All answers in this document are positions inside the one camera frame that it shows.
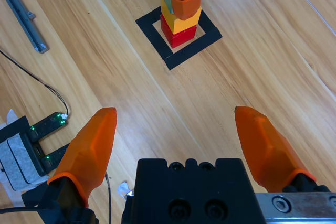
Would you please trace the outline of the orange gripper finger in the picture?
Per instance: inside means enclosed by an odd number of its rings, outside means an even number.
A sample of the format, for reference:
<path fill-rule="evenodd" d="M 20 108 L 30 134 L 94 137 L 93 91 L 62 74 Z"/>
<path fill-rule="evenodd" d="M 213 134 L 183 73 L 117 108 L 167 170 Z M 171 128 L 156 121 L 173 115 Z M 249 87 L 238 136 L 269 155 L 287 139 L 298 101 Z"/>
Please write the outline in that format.
<path fill-rule="evenodd" d="M 328 192 L 306 169 L 270 120 L 247 106 L 235 108 L 237 133 L 254 180 L 269 193 Z"/>
<path fill-rule="evenodd" d="M 90 194 L 104 180 L 116 126 L 116 108 L 98 110 L 70 142 L 48 184 L 63 177 L 69 178 L 87 208 Z"/>

